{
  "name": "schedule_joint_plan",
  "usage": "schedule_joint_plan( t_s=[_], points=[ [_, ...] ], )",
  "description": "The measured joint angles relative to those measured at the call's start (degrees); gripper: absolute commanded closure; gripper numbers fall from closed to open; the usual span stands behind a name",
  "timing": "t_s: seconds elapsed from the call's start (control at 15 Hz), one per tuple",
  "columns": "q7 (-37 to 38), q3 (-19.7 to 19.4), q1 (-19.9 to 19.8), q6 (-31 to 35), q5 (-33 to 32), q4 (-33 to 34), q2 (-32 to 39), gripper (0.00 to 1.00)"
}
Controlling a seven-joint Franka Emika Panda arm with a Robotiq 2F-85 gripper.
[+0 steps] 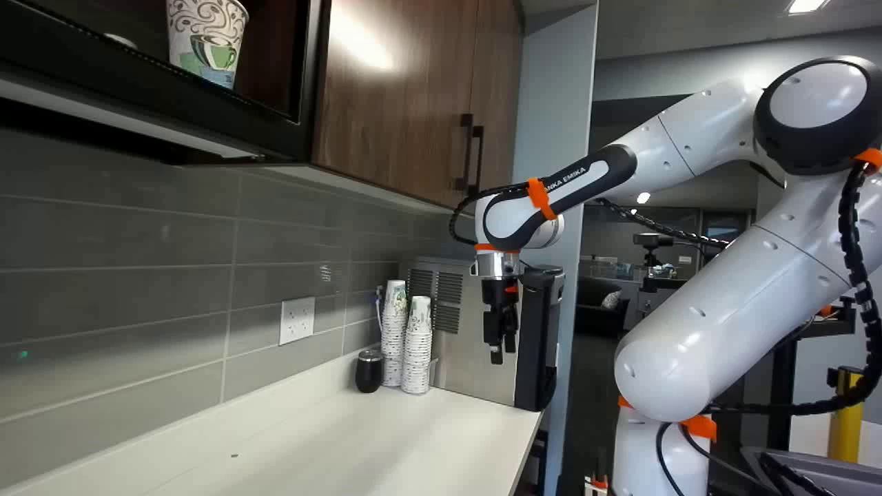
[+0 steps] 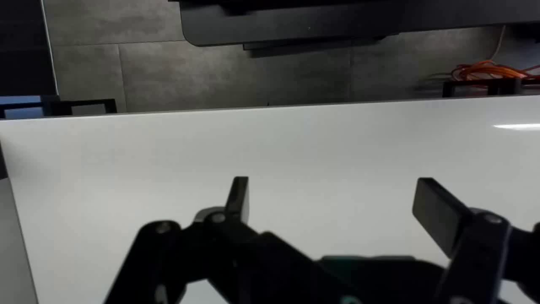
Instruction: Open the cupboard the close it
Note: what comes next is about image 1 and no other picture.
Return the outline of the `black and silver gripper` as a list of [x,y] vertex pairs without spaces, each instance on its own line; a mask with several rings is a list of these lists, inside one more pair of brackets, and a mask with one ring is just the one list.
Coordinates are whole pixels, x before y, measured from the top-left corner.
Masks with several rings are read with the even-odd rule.
[[480,248],[475,269],[482,280],[491,363],[502,363],[500,343],[505,343],[505,353],[515,353],[522,262],[512,254]]

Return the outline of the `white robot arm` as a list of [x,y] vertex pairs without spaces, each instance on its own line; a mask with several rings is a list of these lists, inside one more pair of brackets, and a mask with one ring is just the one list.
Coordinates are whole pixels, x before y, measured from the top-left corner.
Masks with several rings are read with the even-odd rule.
[[866,336],[879,336],[879,119],[876,64],[814,57],[763,84],[698,90],[552,177],[476,196],[476,269],[500,295],[524,273],[519,254],[555,243],[574,207],[735,159],[790,177],[774,210],[621,338],[614,496],[705,496],[717,396],[821,306],[851,295]]

